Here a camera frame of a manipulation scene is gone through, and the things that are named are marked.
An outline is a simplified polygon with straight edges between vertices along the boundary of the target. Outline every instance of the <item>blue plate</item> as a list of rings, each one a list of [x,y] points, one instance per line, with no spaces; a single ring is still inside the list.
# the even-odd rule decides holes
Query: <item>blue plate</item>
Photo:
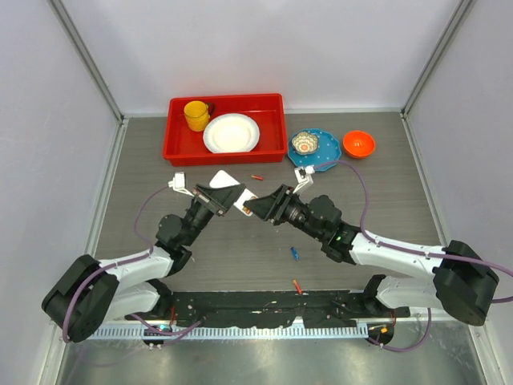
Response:
[[[319,138],[319,149],[315,151],[313,154],[308,155],[300,155],[296,152],[294,147],[292,146],[292,139],[299,132],[296,132],[289,139],[289,151],[287,155],[290,160],[296,165],[296,167],[301,166],[317,166],[319,164],[323,164],[326,162],[330,162],[331,160],[339,160],[342,156],[342,150],[340,149],[340,142],[331,135],[329,132],[321,130],[319,128],[308,128],[306,130],[302,130],[305,132],[309,132],[310,134],[314,134]],[[337,164],[330,164],[325,167],[321,167],[316,169],[316,172],[326,171]]]

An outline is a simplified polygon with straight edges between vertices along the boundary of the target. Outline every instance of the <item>mug handle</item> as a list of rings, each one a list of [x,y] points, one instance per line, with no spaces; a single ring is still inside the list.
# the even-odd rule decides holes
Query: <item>mug handle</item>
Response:
[[[207,104],[207,111],[208,111],[208,114],[210,116],[213,115],[214,111],[216,110],[216,106],[214,105],[214,103],[205,103]]]

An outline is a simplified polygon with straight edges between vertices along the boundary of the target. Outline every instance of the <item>yellow mug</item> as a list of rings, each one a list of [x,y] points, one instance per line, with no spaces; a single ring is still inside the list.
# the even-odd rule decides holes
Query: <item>yellow mug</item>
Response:
[[[199,100],[189,102],[185,105],[184,115],[187,125],[193,131],[202,132],[207,127],[210,115],[214,112],[213,103],[203,103]]]

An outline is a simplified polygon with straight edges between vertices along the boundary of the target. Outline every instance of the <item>wooden table surface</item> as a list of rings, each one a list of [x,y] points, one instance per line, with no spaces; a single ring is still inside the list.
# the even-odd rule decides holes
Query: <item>wooden table surface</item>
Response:
[[[354,160],[370,190],[369,231],[384,237],[426,245],[438,244],[434,222],[422,190],[410,146],[398,113],[287,115],[289,134],[304,128],[321,128],[339,140],[351,130],[374,136],[375,153]],[[282,183],[295,185],[292,162],[235,164],[173,168],[162,158],[165,118],[130,119],[103,223],[98,259],[122,257],[146,249],[132,232],[135,214],[146,197],[166,185],[174,172],[185,171],[188,187],[208,184],[220,168],[246,183],[257,195],[270,194]],[[252,180],[258,174],[264,181]],[[342,218],[357,225],[363,208],[363,191],[357,177],[338,165],[313,176],[314,185],[301,199],[326,194],[342,211]],[[183,216],[190,198],[162,192],[147,206],[139,231],[154,239],[160,218],[168,213]],[[300,261],[294,261],[294,246]],[[277,227],[232,209],[215,217],[190,248],[191,260],[176,275],[165,278],[172,290],[293,290],[297,279],[304,290],[361,289],[374,274],[386,272],[372,266],[337,264],[321,245],[288,224]]]

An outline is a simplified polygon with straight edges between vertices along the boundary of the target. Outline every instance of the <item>red rectangular container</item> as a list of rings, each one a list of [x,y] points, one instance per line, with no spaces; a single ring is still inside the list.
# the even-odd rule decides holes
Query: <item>red rectangular container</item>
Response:
[[[255,120],[260,129],[256,147],[250,152],[211,153],[204,145],[203,132],[194,132],[187,126],[184,107],[193,100],[214,103],[215,111],[211,119],[223,114],[240,113]],[[286,153],[287,130],[280,94],[175,98],[169,103],[163,157],[173,166],[281,162]]]

